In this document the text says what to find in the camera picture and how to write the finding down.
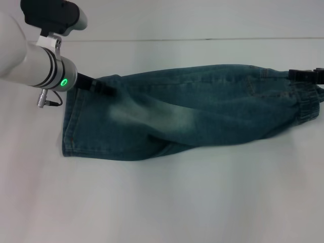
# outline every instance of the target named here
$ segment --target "elastic waistband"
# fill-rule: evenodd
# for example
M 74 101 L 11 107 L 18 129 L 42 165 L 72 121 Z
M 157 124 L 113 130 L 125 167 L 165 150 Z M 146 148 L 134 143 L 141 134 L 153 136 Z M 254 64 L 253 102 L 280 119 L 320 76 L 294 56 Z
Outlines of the elastic waistband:
M 318 86 L 309 83 L 292 80 L 292 88 L 298 99 L 300 106 L 297 117 L 297 125 L 314 120 L 319 115 Z

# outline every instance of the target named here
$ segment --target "seam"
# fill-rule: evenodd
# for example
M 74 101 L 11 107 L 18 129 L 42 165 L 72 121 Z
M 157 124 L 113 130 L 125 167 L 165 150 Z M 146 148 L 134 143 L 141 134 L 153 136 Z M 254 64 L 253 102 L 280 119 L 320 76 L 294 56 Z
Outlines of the seam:
M 86 98 L 84 97 L 83 100 L 82 100 L 82 104 L 81 104 L 80 110 L 79 110 L 79 114 L 78 114 L 78 116 L 77 116 L 76 123 L 75 123 L 75 125 L 73 126 L 74 129 L 73 129 L 72 136 L 71 136 L 71 144 L 72 144 L 71 148 L 72 148 L 72 151 L 74 151 L 74 143 L 73 143 L 73 140 L 74 140 L 75 130 L 76 130 L 78 124 L 79 124 L 79 120 L 80 120 L 80 117 L 81 117 L 81 111 L 82 111 L 82 109 L 83 109 L 83 105 L 84 105 L 84 103 L 85 103 L 85 100 L 86 100 Z

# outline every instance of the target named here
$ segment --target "metal connector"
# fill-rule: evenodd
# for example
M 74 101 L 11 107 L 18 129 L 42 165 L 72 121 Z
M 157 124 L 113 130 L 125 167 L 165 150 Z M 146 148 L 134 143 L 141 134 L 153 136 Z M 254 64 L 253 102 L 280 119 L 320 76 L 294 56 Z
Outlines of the metal connector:
M 37 106 L 39 108 L 43 108 L 45 103 L 46 103 L 46 96 L 47 96 L 47 91 L 48 90 L 42 90 L 41 94 L 39 95 Z

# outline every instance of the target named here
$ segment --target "black cable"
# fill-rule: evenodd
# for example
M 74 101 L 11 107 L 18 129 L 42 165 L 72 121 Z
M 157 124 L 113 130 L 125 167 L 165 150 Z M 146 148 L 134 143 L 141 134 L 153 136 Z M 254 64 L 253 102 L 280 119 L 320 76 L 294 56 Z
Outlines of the black cable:
M 61 96 L 54 90 L 53 90 L 53 93 L 56 94 L 56 96 L 60 99 L 60 104 L 58 106 L 63 105 L 63 100 L 62 100 Z
M 61 106 L 61 105 L 63 105 L 63 100 L 62 100 L 61 96 L 56 91 L 53 91 L 53 93 L 56 94 L 56 96 L 60 99 L 60 103 L 47 100 L 45 104 L 48 105 L 48 106 Z

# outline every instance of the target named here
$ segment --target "jeans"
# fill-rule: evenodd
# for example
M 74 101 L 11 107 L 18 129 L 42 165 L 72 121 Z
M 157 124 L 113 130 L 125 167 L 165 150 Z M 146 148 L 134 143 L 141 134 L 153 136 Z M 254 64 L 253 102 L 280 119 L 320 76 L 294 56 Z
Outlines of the jeans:
M 142 160 L 266 139 L 315 119 L 324 92 L 288 72 L 214 65 L 99 79 L 103 96 L 67 94 L 64 156 Z

